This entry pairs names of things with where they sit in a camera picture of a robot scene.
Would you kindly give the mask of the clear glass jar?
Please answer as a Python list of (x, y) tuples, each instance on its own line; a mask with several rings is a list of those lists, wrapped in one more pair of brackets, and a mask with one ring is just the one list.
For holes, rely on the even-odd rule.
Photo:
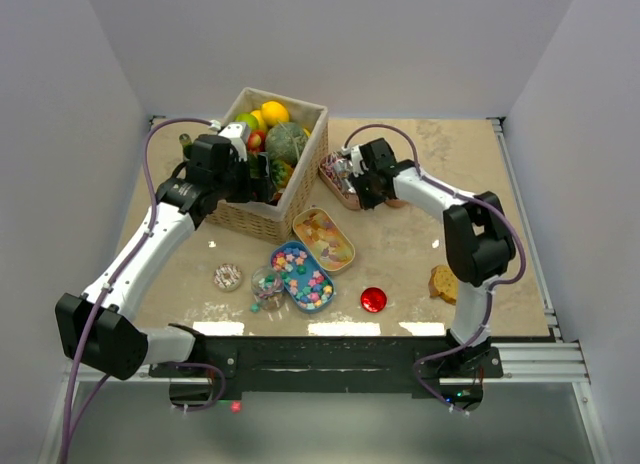
[(284, 281), (272, 267), (263, 266), (253, 273), (251, 289), (261, 310), (276, 311), (284, 305)]

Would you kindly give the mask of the silver metal scoop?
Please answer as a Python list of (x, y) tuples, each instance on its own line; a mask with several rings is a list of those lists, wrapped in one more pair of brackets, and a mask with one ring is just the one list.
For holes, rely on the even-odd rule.
[(349, 180), (352, 173), (351, 161), (341, 155), (336, 155), (331, 168), (335, 175), (335, 184), (340, 192), (343, 195), (355, 194), (355, 188)]

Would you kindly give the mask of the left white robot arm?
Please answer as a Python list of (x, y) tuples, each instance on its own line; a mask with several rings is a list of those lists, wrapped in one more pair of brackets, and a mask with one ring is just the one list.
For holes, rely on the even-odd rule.
[(120, 380), (151, 364), (172, 362), (185, 376), (205, 369), (207, 352), (196, 345), (194, 331), (176, 325), (141, 330), (134, 320), (167, 260), (218, 203), (253, 198), (249, 135), (246, 125), (233, 122), (200, 136), (179, 168), (185, 175), (159, 186), (142, 224), (111, 265), (80, 295), (59, 299), (55, 316), (68, 358)]

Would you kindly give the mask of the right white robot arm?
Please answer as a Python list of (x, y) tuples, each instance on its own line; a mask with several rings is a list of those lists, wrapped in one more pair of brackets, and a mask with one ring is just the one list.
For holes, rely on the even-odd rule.
[(448, 267), (459, 282), (454, 321), (449, 334), (456, 346), (445, 353), (448, 370), (469, 376), (481, 364), (475, 347), (489, 337), (493, 290), (522, 243), (504, 216), (497, 195), (474, 195), (431, 176), (416, 162), (398, 161), (389, 143), (376, 139), (345, 149), (351, 162), (349, 181), (366, 210), (389, 201), (405, 201), (444, 228)]

